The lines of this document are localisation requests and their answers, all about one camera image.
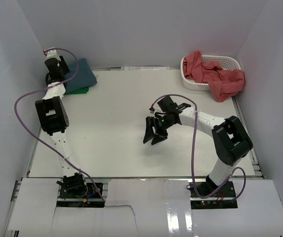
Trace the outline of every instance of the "white floor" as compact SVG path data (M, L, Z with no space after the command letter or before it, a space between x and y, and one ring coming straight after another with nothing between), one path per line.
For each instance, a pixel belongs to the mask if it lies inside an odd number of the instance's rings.
M85 95L65 96L62 101L70 120L68 143L77 164L93 177L184 177L191 176L193 129L175 125L168 139L151 146L142 143L149 107L161 95L174 93L193 99L198 110L228 118L237 115L233 101L217 103L210 92L183 86L179 70L100 71L98 84ZM173 98L177 103L186 102ZM40 137L53 145L46 133ZM217 155L213 139L198 131L195 172L206 176ZM249 155L239 163L254 175ZM58 155L38 144L29 177L61 177Z

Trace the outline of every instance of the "gray wall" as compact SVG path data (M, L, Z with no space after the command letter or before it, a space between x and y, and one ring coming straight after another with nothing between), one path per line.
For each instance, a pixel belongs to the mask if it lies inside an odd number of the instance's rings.
M22 177L33 144L15 117L16 98L44 86L44 56L28 21L15 0L0 0L0 236L8 215L15 180ZM34 109L38 96L19 104L32 131L39 123Z
M200 49L236 57L266 0L17 0L43 48L96 67L172 66Z
M260 167L283 205L283 1L268 0L238 60L246 87L239 97Z

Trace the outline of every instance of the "plastic laundry basket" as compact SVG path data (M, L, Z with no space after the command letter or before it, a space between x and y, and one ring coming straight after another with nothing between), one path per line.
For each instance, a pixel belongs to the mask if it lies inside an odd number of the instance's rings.
M184 86L186 88L190 89L190 90L210 91L210 87L209 87L208 84L195 83L194 80L185 78L184 73L183 73L183 60L184 60L184 58L182 58L182 60L181 60L181 75L182 75L182 78L183 78ZM202 55L202 60L204 62L217 61L219 63L219 65L225 70L232 70L232 71L234 69L240 69L241 70L239 63L231 57Z

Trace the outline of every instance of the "basket rim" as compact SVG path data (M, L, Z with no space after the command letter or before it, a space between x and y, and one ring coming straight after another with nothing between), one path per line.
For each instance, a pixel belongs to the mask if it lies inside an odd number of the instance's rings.
M184 57L182 58L182 60L181 60L181 65L180 65L180 70L181 70L181 75L182 75L183 80L185 80L185 81L188 82L189 84L208 85L207 83L191 82L191 81L189 81L188 79L185 78L184 73L183 73L183 61L184 61L184 58L185 58L185 57L186 57L186 56L184 56ZM215 55L202 55L202 57L203 57L203 58L213 57L213 58L219 58L219 59L221 59L221 58L223 58L223 59L224 59L224 58L225 58L225 59L230 59L230 60L232 60L234 63L236 63L236 65L238 66L237 69L241 70L241 67L240 67L240 64L238 63L238 61L237 61L236 59L232 58L232 57L227 57L227 56L215 56Z

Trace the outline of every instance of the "blue cloth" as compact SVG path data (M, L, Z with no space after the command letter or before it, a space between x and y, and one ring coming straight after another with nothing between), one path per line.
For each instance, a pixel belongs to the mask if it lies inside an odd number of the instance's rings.
M65 75L65 79L69 79L76 72L77 63L68 65L70 73ZM84 87L93 86L97 84L95 75L93 74L86 58L79 60L79 70L75 78L67 83L66 93L82 89Z

